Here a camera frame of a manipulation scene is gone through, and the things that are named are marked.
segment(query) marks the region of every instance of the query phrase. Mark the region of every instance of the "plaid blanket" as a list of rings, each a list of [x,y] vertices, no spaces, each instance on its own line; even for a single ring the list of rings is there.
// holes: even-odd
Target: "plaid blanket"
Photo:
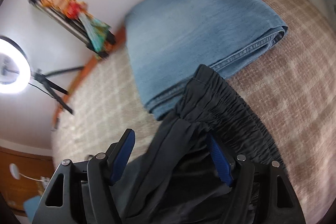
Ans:
[[[316,224],[336,197],[336,35],[305,0],[263,0],[288,24],[278,45],[228,82],[273,136],[307,224]],[[127,49],[101,62],[60,115],[55,164],[105,151],[126,128],[136,131],[132,158],[144,153],[159,122],[140,103]]]

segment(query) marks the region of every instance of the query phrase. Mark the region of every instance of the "denim fabric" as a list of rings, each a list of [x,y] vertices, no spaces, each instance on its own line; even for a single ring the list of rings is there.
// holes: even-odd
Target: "denim fabric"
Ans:
[[[261,0],[145,0],[125,25],[140,98],[156,119],[175,106],[199,64],[228,78],[288,29]]]

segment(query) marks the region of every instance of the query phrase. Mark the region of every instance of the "silver screw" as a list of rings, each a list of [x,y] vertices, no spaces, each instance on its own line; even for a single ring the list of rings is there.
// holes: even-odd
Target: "silver screw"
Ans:
[[[97,158],[98,160],[102,160],[103,158],[105,158],[105,153],[103,153],[103,152],[98,153],[98,154],[96,155],[96,158]]]
[[[62,160],[62,165],[64,165],[64,166],[69,165],[69,163],[70,163],[70,160],[69,160],[69,159]]]
[[[278,163],[276,160],[272,161],[272,166],[278,168],[280,166],[280,163]]]
[[[239,155],[237,156],[237,160],[245,161],[245,160],[246,160],[246,157],[245,157],[244,155],[242,155],[242,154],[239,154]]]

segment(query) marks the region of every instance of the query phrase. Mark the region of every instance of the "orange wooden edge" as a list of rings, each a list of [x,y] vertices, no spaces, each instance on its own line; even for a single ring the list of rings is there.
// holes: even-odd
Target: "orange wooden edge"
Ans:
[[[106,49],[109,53],[114,52],[117,50],[124,42],[126,41],[126,32],[125,27],[120,28],[117,33],[115,34],[115,44],[114,45],[107,45]],[[68,88],[69,95],[63,96],[63,101],[67,103],[69,101],[69,97],[71,94],[79,87],[81,82],[84,78],[92,71],[92,69],[97,65],[98,61],[95,56],[91,58],[91,60],[85,65],[84,69],[82,69],[75,79],[72,81]],[[62,111],[62,107],[58,105],[54,117],[53,117],[53,124],[55,125],[57,122],[58,115]]]

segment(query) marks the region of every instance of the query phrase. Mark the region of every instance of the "blue gripper pad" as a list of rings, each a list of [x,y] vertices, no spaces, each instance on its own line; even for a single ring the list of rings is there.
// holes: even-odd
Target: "blue gripper pad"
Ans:
[[[135,144],[135,133],[133,130],[130,130],[128,136],[122,143],[122,146],[119,148],[119,153],[116,155],[113,161],[112,173],[110,176],[110,182],[112,185],[114,185],[118,180],[120,180],[126,167],[126,164],[128,162],[128,159],[132,153],[134,144]]]
[[[212,134],[207,134],[206,144],[210,151],[212,161],[217,169],[219,178],[222,182],[225,182],[229,187],[233,183],[231,175],[231,165],[219,144],[216,142]]]

